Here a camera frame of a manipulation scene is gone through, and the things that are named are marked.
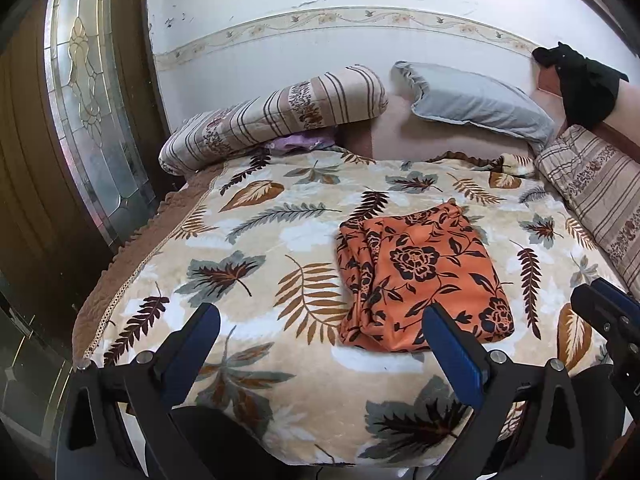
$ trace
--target wall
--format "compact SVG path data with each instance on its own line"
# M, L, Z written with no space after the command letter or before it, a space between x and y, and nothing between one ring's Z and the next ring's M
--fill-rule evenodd
M154 54L173 53L191 41L242 23L295 10L397 7L475 20L555 46L569 43L640 82L640 62L581 0L148 0ZM238 44L159 70L172 128L203 109L233 104L300 78L343 66L368 64L391 84L398 59L450 64L532 89L531 64L520 54L467 38L371 27L306 30Z

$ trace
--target floral wallpaper border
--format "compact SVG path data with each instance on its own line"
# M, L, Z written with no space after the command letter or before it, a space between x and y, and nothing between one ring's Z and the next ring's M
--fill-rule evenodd
M156 70L170 70L217 50L288 32L339 27L390 27L424 30L490 43L529 57L532 41L459 16L394 7L333 7L286 12L241 23L193 40L170 52L155 55Z

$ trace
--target metal screw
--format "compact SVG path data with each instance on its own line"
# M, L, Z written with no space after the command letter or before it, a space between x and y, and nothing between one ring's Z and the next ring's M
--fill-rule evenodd
M502 350L491 350L491 352L489 352L489 358L491 361L499 365L507 362L507 354Z
M138 355L136 355L136 362L139 365L145 365L151 362L151 359L154 358L154 353L151 350L143 350Z
M85 370L87 370L89 366L91 366L92 362L93 361L91 361L91 359L83 357L82 359L80 359L80 362L78 363L78 370L84 372Z
M560 359L549 359L549 364L554 370L558 372L564 370L564 363Z

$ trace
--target frosted glass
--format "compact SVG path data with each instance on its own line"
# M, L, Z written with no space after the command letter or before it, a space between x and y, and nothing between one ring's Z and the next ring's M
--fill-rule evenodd
M102 61L100 60L100 46L98 45L98 36L89 36L87 38L89 43L89 56L88 60L91 66L94 67L96 73L102 72Z
M95 194L104 212L110 215L120 205L120 193L104 160L102 150L96 146L84 128L74 132L74 140Z
M74 94L71 86L63 86L62 95L71 130L73 132L79 130L82 128L82 120L80 119L80 101Z
M78 16L78 0L60 0L58 5L57 42L69 41L71 28Z
M51 49L44 49L44 77L47 80L47 92L51 92L55 86L53 85L53 72L51 71Z
M111 176L118 188L118 192L122 196L130 196L138 189L138 186L133 180L122 145L118 142L118 136L114 132L115 126L111 114L102 118L102 130L104 133L102 137L102 152Z
M89 211L89 215L91 215L91 218L96 225L101 224L102 219L100 218L100 215L98 215L94 204L91 202L91 199L89 198L89 195L86 192L84 185L82 184L82 179L78 174L78 168L76 168L76 164L74 163L73 156L71 154L71 150L69 149L68 142L66 142L66 139L60 139L60 147L62 148L62 153L65 156L66 164L68 165L69 171L71 172L71 178L74 180L74 183L76 184L76 187L80 192L80 196L82 197L82 201Z
M112 250L158 207L131 134L111 39L111 0L47 0L45 74L66 164Z
M62 43L56 47L58 51L58 72L60 73L60 84L62 86L69 84L71 76L71 56L69 56L69 44Z
M56 102L56 93L54 91L49 92L49 104L51 104L51 115L53 116L53 124L56 127L58 138L65 136L65 131L62 127L62 119L60 118L60 110L58 110L58 103Z
M84 30L88 36L98 34L98 0L80 0L80 13Z

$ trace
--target orange cloth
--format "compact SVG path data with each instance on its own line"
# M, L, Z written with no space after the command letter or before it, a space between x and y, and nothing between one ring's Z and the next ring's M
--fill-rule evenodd
M513 333L513 317L478 234L451 199L408 216L340 225L338 265L353 293L340 324L345 345L382 352L428 350L422 311L441 304L482 341Z

